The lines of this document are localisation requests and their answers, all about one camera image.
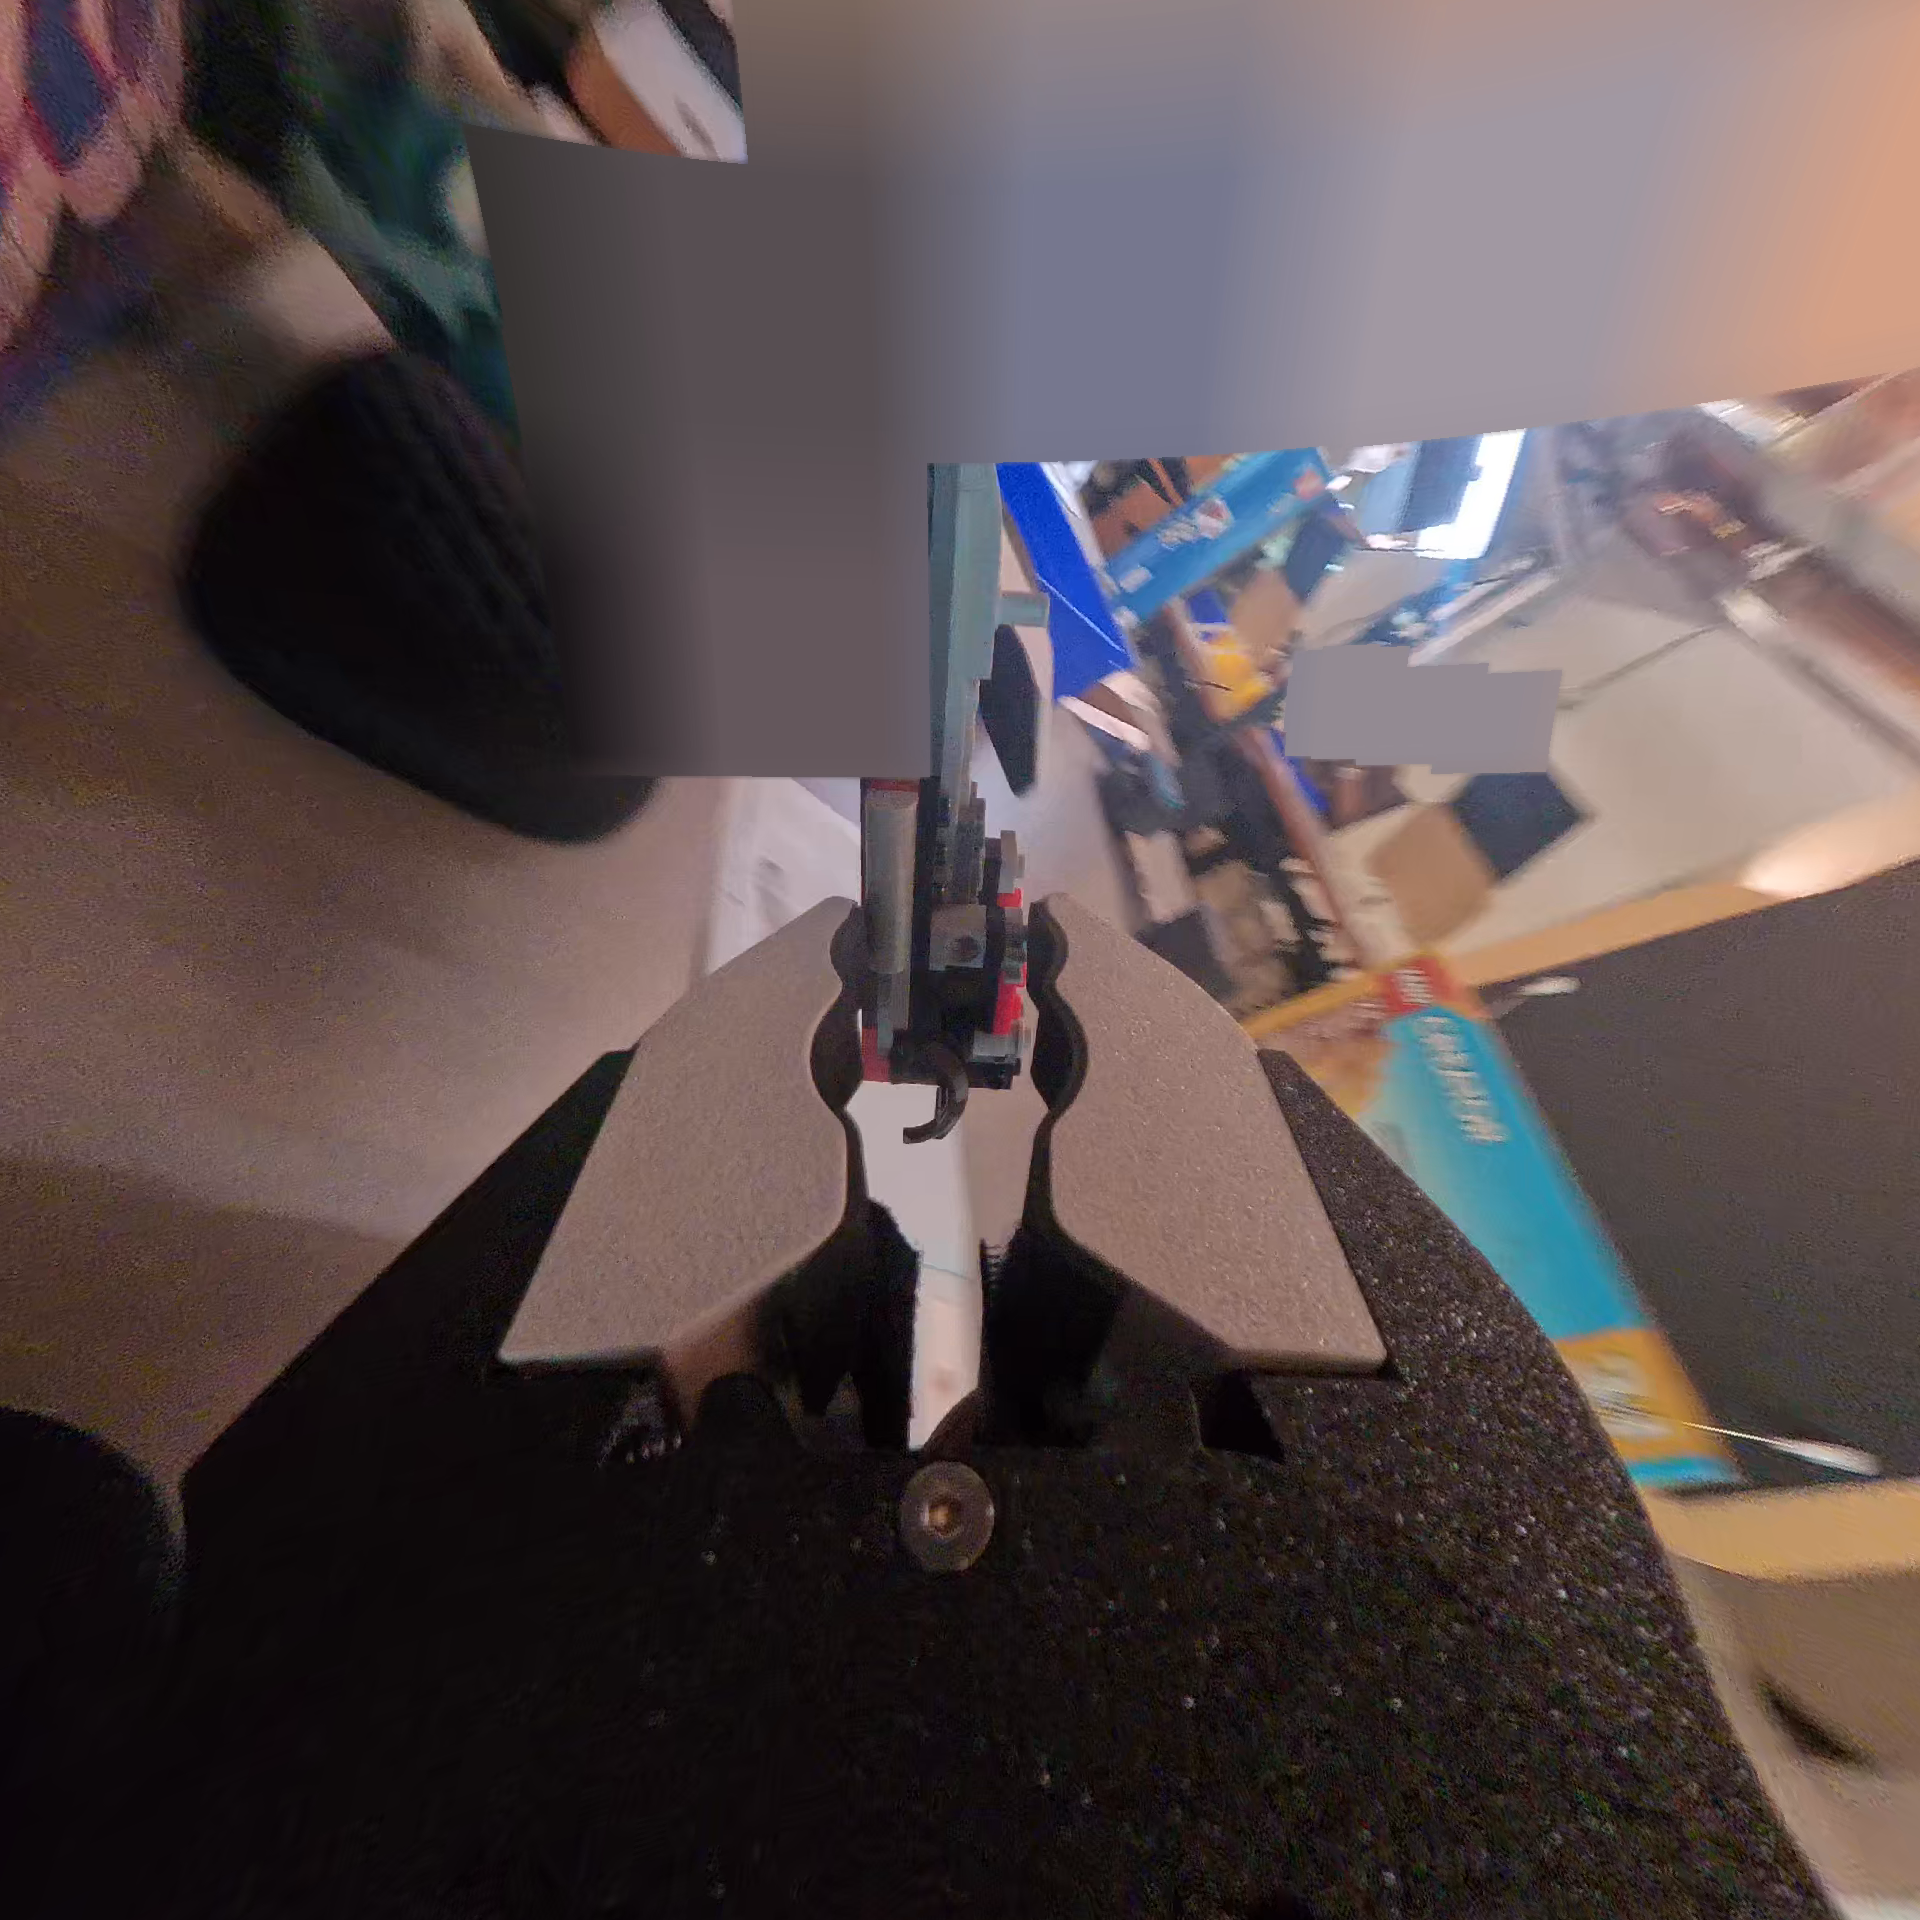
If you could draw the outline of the blue red knitted cloth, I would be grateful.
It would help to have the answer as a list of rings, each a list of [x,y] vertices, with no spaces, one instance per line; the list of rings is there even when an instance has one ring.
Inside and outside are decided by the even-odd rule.
[[[52,291],[64,236],[130,207],[181,94],[183,4],[3,4],[3,350]]]

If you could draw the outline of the partly built brick vehicle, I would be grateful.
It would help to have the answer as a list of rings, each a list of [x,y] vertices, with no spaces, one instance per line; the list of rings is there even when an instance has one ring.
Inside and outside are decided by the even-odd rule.
[[[945,1141],[1027,1059],[1027,863],[985,802],[939,781],[860,784],[862,1078],[933,1094],[904,1144]]]

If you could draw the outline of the black ribbed cloth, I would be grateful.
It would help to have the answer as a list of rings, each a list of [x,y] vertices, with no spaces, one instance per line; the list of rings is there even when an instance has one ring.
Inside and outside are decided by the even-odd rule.
[[[585,745],[516,459],[409,350],[333,360],[256,424],[191,522],[181,610],[299,733],[516,838],[606,844],[655,793]]]

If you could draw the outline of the computer monitor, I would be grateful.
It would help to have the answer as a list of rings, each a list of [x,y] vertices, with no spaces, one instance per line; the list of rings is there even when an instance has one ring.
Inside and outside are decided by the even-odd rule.
[[[1483,561],[1507,515],[1522,448],[1526,430],[1421,440],[1394,534],[1426,561]]]

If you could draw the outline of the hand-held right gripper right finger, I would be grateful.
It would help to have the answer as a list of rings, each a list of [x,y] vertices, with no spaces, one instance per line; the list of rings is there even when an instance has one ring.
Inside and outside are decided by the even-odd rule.
[[[1258,1042],[1069,894],[1031,916],[1043,1094],[985,1279],[990,1446],[1267,1446],[1266,1385],[1381,1385],[1388,1343]]]

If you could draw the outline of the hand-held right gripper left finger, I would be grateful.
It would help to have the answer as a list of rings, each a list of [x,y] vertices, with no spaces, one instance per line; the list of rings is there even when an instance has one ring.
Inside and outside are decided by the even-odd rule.
[[[862,1443],[908,1446],[920,1251],[851,1120],[862,973],[862,912],[825,897],[642,1034],[507,1368],[629,1372],[679,1425],[736,1372],[802,1418],[851,1389]]]

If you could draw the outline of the toy truck brick set box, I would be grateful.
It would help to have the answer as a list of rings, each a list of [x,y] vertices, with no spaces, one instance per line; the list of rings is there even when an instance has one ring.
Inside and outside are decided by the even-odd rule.
[[[1445,953],[1352,973],[1246,1026],[1292,1053],[1487,1255],[1644,1490],[1743,1486],[1493,1009]]]

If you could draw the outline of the blue cardboard box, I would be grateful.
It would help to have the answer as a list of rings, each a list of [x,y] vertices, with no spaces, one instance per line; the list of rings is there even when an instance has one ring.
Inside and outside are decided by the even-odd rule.
[[[1202,495],[1135,537],[1103,570],[1107,605],[1118,630],[1137,630],[1225,570],[1326,515],[1331,467],[1322,444],[1242,455]]]

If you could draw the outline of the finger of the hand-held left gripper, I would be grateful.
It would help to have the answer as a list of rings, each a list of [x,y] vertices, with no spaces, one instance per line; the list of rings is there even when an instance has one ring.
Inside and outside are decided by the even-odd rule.
[[[990,467],[925,468],[932,776],[941,801],[972,797],[977,733],[1009,797],[1039,784],[1045,693],[1022,630],[1045,625],[1045,601],[1001,587],[1001,534]]]

